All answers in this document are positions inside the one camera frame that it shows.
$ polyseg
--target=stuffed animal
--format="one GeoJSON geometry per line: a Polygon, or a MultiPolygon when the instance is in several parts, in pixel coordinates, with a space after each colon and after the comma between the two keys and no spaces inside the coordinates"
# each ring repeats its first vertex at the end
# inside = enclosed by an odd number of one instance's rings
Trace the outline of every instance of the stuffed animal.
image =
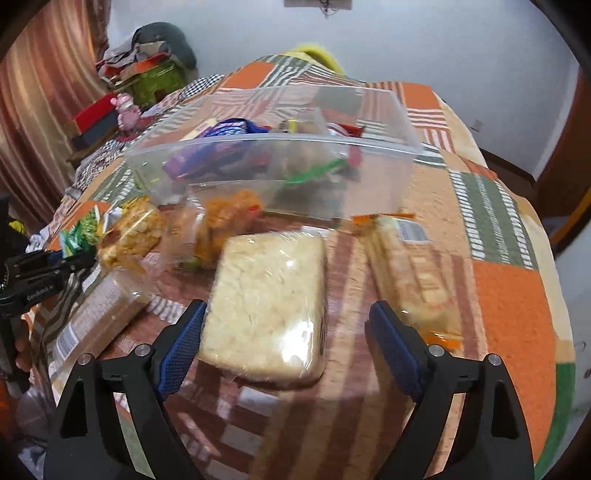
{"type": "Polygon", "coordinates": [[[129,93],[120,93],[117,98],[111,99],[111,105],[115,106],[117,113],[117,123],[122,132],[132,132],[135,130],[142,111],[134,104],[134,99],[129,93]]]}

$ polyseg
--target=curtain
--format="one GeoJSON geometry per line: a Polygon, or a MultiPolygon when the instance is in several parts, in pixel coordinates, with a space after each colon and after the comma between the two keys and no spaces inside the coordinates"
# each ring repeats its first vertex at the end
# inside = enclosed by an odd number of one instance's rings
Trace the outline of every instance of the curtain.
{"type": "Polygon", "coordinates": [[[101,11],[99,0],[52,0],[0,64],[0,192],[30,232],[51,221],[72,184],[63,125],[106,92],[94,67],[100,26],[89,16],[108,12],[102,3],[101,11]]]}

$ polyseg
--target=green box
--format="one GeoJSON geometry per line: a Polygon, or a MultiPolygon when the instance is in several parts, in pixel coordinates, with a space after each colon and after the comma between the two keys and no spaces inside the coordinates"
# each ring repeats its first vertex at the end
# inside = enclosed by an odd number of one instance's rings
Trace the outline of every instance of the green box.
{"type": "Polygon", "coordinates": [[[117,88],[116,93],[127,92],[143,111],[158,103],[155,93],[168,95],[187,84],[184,70],[172,60],[162,62],[147,72],[138,73],[117,88]]]}

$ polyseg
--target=gift box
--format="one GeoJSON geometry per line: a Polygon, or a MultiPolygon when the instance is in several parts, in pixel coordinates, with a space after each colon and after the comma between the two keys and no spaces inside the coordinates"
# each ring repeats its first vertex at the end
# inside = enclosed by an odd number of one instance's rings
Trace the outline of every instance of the gift box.
{"type": "Polygon", "coordinates": [[[112,92],[79,112],[64,126],[76,151],[85,150],[117,130],[117,111],[111,105],[112,92]]]}
{"type": "Polygon", "coordinates": [[[114,111],[111,99],[115,98],[112,92],[98,99],[95,103],[79,112],[72,120],[64,125],[64,130],[69,138],[82,135],[91,128],[97,121],[101,120],[109,112],[114,111]]]}

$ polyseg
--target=white label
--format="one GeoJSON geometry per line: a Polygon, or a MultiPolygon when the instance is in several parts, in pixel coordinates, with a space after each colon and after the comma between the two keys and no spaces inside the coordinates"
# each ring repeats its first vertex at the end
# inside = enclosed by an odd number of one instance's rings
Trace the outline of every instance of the white label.
{"type": "Polygon", "coordinates": [[[76,348],[78,343],[80,343],[80,341],[76,337],[71,324],[68,324],[66,328],[61,331],[56,340],[57,353],[60,355],[62,361],[68,358],[68,355],[70,355],[72,350],[76,348]]]}
{"type": "Polygon", "coordinates": [[[400,218],[396,218],[394,220],[396,228],[398,229],[398,236],[401,240],[404,240],[405,242],[419,243],[425,243],[429,241],[425,230],[419,223],[412,222],[410,220],[401,220],[400,218]]]}

